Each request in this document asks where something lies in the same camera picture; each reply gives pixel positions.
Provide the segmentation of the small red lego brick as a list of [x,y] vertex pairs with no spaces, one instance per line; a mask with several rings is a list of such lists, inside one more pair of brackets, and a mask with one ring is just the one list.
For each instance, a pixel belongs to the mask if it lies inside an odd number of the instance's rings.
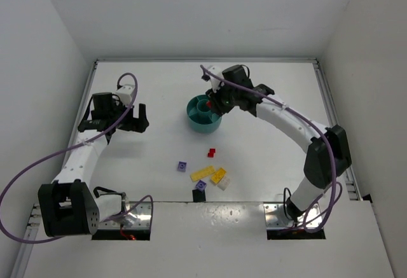
[[216,154],[216,148],[210,148],[209,151],[208,151],[207,156],[209,158],[214,158],[215,154]]

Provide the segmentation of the purple lego brick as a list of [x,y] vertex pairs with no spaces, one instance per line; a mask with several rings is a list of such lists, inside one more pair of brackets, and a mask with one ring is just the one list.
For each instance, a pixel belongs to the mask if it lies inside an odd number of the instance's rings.
[[198,182],[195,185],[195,189],[199,190],[200,192],[205,191],[206,187],[207,187],[207,183],[202,180],[198,180]]
[[186,172],[186,166],[187,166],[186,162],[179,162],[177,165],[177,170],[179,172]]

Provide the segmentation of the yellow lego plate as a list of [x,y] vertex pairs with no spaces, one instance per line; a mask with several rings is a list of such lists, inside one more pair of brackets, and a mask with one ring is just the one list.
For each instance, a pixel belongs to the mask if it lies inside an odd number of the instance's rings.
[[212,175],[213,173],[215,173],[215,168],[212,165],[210,165],[196,172],[191,173],[190,179],[192,182],[197,182],[207,176]]

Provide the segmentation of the white lego brick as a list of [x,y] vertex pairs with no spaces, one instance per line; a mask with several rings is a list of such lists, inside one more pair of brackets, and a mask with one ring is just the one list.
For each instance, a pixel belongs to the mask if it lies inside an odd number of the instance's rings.
[[228,185],[230,184],[230,179],[226,176],[224,176],[217,184],[217,187],[220,188],[221,190],[225,191],[227,189]]

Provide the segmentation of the black lego brick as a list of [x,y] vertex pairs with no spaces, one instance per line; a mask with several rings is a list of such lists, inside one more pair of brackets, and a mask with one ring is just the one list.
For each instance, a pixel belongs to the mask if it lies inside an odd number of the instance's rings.
[[205,191],[200,191],[199,189],[192,190],[193,202],[194,203],[202,203],[206,202],[206,194]]

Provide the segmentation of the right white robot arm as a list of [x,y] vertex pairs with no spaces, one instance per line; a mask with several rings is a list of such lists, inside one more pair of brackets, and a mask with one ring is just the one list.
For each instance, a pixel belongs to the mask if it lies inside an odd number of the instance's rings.
[[336,179],[352,165],[345,129],[313,122],[287,105],[270,87],[253,85],[246,66],[237,64],[219,73],[207,68],[202,71],[202,79],[211,83],[206,94],[213,113],[223,116],[239,108],[273,125],[305,152],[304,178],[284,202],[284,216],[296,221],[327,189],[331,190],[327,208],[331,213],[337,196]]

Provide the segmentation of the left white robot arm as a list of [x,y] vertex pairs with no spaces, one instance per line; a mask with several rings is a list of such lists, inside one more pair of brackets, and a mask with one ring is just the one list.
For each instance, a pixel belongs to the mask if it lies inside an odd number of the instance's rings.
[[98,159],[117,130],[143,133],[149,126],[145,104],[133,116],[136,89],[132,85],[91,96],[78,125],[78,148],[71,151],[61,172],[39,188],[45,233],[49,237],[95,234],[103,221],[131,224],[130,204],[122,191],[90,190]]

